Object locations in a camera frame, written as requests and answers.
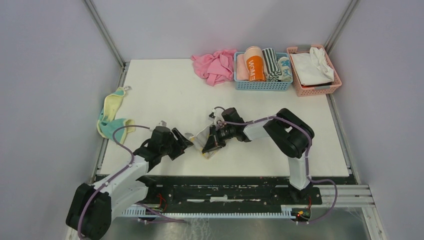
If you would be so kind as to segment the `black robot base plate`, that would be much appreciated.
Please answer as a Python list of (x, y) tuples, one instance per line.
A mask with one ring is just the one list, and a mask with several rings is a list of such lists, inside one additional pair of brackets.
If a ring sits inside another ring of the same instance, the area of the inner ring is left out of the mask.
[(164, 213), (276, 213), (282, 205), (322, 205), (322, 190), (295, 196), (288, 177), (149, 176), (155, 183), (142, 204)]

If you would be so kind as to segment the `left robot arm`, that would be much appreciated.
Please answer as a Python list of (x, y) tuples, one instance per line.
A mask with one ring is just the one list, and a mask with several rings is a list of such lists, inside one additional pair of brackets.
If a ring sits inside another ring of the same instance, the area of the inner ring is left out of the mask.
[(157, 125), (139, 148), (129, 151), (123, 167), (93, 184), (82, 183), (74, 193), (65, 223), (81, 240), (100, 240), (112, 221), (132, 205), (150, 204), (158, 191), (146, 175), (163, 157), (175, 160), (194, 144), (176, 128)]

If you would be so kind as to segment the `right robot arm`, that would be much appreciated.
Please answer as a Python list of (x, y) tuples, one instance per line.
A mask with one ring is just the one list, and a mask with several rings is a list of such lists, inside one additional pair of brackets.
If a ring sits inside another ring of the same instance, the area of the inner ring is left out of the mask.
[(201, 152), (205, 155), (224, 148), (233, 138), (244, 143), (271, 138), (288, 159), (289, 199), (302, 204), (309, 198), (308, 189), (313, 186), (308, 155), (314, 136), (312, 128), (287, 108), (272, 116), (244, 121), (231, 107), (223, 110), (221, 118), (207, 128)]

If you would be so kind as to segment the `yellow grey patterned towel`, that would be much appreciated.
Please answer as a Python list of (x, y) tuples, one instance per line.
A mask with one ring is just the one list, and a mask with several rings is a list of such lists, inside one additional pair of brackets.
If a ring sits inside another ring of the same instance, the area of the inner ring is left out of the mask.
[(184, 134), (184, 136), (191, 142), (193, 143), (194, 148), (205, 158), (205, 159), (210, 159), (211, 157), (213, 157), (218, 150), (213, 150), (211, 152), (207, 152), (207, 153), (203, 153), (202, 150), (206, 145), (206, 142), (208, 140), (208, 136), (210, 133), (210, 127), (212, 125), (208, 125), (206, 126), (203, 130), (201, 130), (200, 132), (196, 133), (196, 134), (192, 134), (190, 132), (186, 132)]

